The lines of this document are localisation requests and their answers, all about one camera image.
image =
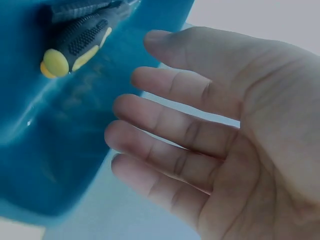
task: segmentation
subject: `palm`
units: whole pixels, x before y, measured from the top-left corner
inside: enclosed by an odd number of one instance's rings
[[[114,173],[181,217],[204,240],[318,239],[320,133],[316,106],[306,109],[318,103],[315,57],[281,43],[207,28],[163,41],[153,37],[146,41],[151,54],[201,75],[139,68],[133,84],[239,120],[241,127],[122,96],[114,105],[122,120],[105,135],[124,153],[113,161]]]

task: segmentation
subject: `screwdriver handle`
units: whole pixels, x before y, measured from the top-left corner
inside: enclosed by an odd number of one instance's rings
[[[48,25],[64,23],[92,14],[106,8],[112,0],[68,0],[55,4],[45,4],[40,9],[41,20]]]
[[[63,77],[81,68],[102,48],[119,21],[130,13],[131,6],[121,1],[71,23],[45,52],[42,68],[50,74],[42,73]]]

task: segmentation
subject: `light blue surface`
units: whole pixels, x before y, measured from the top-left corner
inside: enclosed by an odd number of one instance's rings
[[[229,118],[149,93],[143,96],[191,115],[239,127],[239,122]],[[115,153],[109,153],[74,214],[63,224],[47,228],[43,240],[199,240],[179,219],[135,194],[113,176],[110,163]]]
[[[159,64],[143,36],[181,29],[193,1],[142,0],[87,65],[56,80],[40,73],[45,32],[35,15],[44,0],[1,1],[1,216],[50,225],[73,208],[109,150],[104,128],[115,119],[114,99],[140,94],[132,71]]]

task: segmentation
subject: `blue bin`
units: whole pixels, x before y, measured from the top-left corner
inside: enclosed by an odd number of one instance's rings
[[[36,15],[44,1],[1,1],[1,216],[43,226],[64,219],[108,153],[104,129],[116,119],[113,101],[141,94],[130,85],[135,68],[159,65],[145,51],[144,35],[179,31],[193,2],[142,0],[92,60],[52,80],[40,73],[45,33]]]

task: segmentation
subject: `blue plastic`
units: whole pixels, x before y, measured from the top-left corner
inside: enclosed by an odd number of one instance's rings
[[[180,30],[194,0],[142,0],[87,65],[56,80],[40,73],[45,33],[35,16],[43,2],[0,3],[0,215],[51,225],[76,205],[108,153],[114,99],[140,94],[132,71],[159,65],[144,35]]]

